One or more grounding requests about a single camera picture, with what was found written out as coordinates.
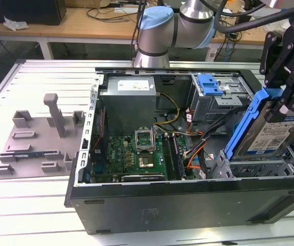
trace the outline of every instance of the table leg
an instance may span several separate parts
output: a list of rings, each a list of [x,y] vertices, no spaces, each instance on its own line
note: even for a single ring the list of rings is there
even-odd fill
[[[206,59],[207,62],[214,62],[215,56],[218,53],[218,48],[210,47],[207,51]]]
[[[40,44],[41,51],[43,52],[44,59],[53,60],[54,56],[53,56],[53,51],[51,50],[51,47],[50,47],[50,43],[45,41],[40,41],[39,44]]]

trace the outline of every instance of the red wire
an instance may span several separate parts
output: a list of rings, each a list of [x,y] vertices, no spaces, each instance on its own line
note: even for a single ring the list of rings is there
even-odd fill
[[[97,144],[99,143],[99,141],[101,139],[101,135],[102,135],[102,110],[100,110],[100,134],[99,134],[99,138],[98,138],[97,142],[95,143],[95,146],[92,149],[92,151],[94,151],[95,148],[97,147]]]

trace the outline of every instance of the yellow wire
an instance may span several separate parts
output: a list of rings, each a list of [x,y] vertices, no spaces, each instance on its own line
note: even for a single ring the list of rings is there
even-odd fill
[[[180,109],[178,107],[178,105],[176,104],[175,101],[172,100],[172,98],[170,98],[168,95],[166,95],[165,93],[160,93],[161,95],[163,96],[166,96],[177,108],[177,115],[174,119],[171,119],[171,120],[168,120],[168,121],[162,121],[162,122],[155,122],[154,124],[155,125],[166,125],[166,124],[170,124],[172,122],[175,122],[178,118],[179,118],[179,115],[180,115]]]

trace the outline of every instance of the cpu socket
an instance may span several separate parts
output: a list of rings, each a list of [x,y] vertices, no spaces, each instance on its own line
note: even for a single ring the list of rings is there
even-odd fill
[[[150,153],[138,154],[138,167],[139,168],[153,168],[154,167],[154,154],[150,154]]]

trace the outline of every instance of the metal table surface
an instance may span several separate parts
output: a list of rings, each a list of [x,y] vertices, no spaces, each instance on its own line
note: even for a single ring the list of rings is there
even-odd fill
[[[49,116],[46,92],[58,94],[64,115],[85,110],[94,67],[128,67],[127,61],[28,60],[15,64],[0,85],[0,150],[16,110]],[[177,68],[250,69],[259,64],[173,62]],[[0,181],[0,245],[294,245],[294,211],[275,224],[89,236],[74,209],[63,206],[68,176]]]

